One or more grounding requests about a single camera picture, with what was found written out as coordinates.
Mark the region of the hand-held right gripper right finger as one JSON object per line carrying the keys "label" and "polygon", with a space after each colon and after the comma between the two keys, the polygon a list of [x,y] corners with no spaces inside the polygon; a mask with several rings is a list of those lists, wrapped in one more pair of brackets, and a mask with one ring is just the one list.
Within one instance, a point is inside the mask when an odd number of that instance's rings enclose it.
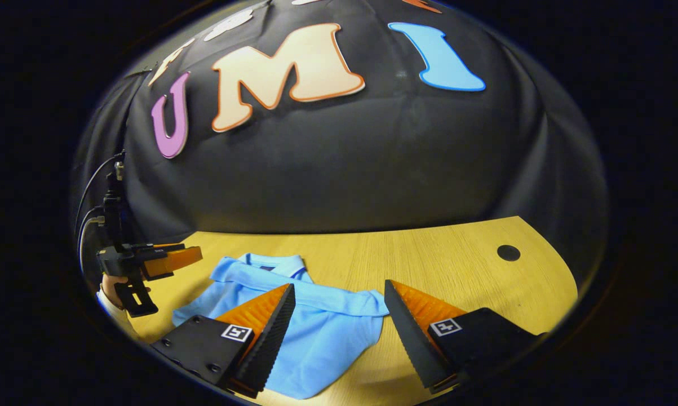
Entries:
{"label": "hand-held right gripper right finger", "polygon": [[488,307],[465,311],[396,280],[385,305],[424,388],[436,394],[483,378],[539,342]]}

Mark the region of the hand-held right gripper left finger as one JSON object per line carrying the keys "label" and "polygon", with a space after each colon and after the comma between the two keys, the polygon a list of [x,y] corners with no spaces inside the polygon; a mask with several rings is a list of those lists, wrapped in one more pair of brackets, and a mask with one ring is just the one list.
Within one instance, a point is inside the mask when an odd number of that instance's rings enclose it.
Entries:
{"label": "hand-held right gripper left finger", "polygon": [[191,316],[150,347],[209,385],[255,399],[265,388],[294,309],[294,285],[280,285],[217,318]]}

